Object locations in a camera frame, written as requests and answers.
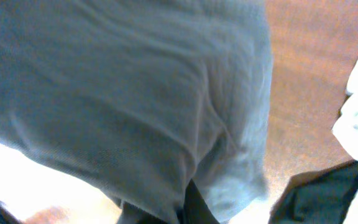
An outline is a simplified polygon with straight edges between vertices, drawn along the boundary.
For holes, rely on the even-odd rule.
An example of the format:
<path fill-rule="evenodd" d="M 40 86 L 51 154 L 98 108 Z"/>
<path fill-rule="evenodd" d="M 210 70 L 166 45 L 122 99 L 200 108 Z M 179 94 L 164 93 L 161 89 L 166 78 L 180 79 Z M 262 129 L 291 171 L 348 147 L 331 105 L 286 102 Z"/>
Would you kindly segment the grey cargo shorts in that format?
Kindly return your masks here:
<path fill-rule="evenodd" d="M 266 193 L 263 1 L 0 1 L 0 143 L 99 188 L 121 223 L 224 223 Z"/>

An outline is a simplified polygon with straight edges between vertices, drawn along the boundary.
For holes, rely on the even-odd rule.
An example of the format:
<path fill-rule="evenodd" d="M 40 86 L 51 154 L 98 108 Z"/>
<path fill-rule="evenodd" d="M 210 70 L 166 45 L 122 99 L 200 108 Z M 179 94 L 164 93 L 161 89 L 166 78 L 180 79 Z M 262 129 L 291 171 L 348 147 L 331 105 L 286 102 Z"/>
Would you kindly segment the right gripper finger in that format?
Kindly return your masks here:
<path fill-rule="evenodd" d="M 178 219 L 181 224 L 219 224 L 193 180 L 190 180 L 186 188 L 185 203 Z"/>

